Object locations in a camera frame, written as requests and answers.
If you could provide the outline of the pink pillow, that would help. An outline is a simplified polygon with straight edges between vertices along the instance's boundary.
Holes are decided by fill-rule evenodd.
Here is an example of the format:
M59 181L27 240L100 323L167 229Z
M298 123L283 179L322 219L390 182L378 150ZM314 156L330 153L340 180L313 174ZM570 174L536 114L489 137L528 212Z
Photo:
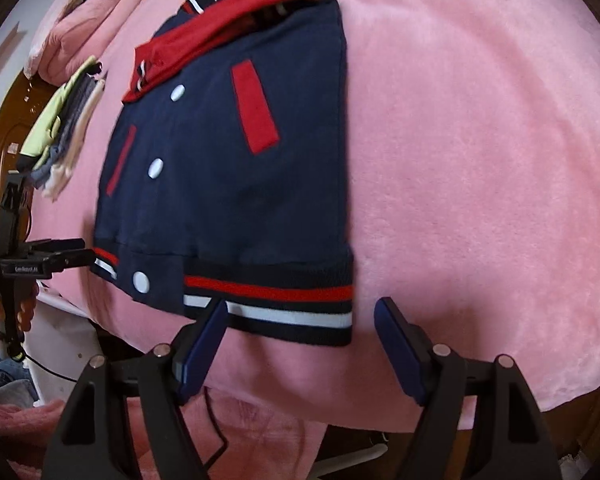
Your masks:
M54 0L38 24L23 75L64 84L91 56L100 58L142 0Z

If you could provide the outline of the navy red varsity jacket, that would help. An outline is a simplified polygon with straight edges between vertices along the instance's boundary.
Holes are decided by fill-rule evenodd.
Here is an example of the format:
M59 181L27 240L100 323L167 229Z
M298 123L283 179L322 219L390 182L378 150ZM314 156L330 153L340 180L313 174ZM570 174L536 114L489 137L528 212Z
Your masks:
M135 51L93 272L146 306L343 347L347 40L337 0L185 0Z

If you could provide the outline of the brown wooden headboard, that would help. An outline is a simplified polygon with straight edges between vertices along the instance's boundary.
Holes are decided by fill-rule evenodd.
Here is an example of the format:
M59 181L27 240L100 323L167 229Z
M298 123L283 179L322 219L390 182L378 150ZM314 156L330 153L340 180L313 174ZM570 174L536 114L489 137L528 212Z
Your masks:
M56 87L39 76L28 79L23 74L8 90L0 107L0 201L21 145L55 91Z

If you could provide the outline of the blue folded jeans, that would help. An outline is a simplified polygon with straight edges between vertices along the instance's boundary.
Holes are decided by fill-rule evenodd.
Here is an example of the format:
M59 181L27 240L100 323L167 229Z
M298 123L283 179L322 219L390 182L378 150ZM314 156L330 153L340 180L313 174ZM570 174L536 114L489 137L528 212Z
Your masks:
M35 188L40 188L48 180L50 168L66 154L73 136L73 130L76 128L78 119L86 107L88 98L94 92L96 84L98 84L97 79L91 75L86 75L71 91L69 99L60 111L59 130L55 140L50 144L47 158L40 168L33 169L30 173L30 181Z

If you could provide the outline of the light green folded garment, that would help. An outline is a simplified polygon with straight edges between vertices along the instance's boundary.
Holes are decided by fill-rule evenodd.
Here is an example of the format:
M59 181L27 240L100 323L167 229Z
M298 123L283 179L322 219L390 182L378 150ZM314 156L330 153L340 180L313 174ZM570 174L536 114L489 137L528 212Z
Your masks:
M79 105L96 82L95 76L102 70L102 64L91 55L62 84L45 105L44 110L24 140L18 154L16 169L25 174L40 168L50 149L59 143L61 129L69 125L69 120L78 114Z

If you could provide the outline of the pink fleece bed blanket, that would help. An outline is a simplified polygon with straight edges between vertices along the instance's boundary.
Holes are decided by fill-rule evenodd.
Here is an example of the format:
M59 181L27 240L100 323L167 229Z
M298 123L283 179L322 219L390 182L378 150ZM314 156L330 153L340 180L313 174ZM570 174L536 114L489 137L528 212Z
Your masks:
M391 297L542 410L600 386L600 25L582 0L339 0L349 55L353 340L229 330L208 382L328 424L418 419L374 329Z

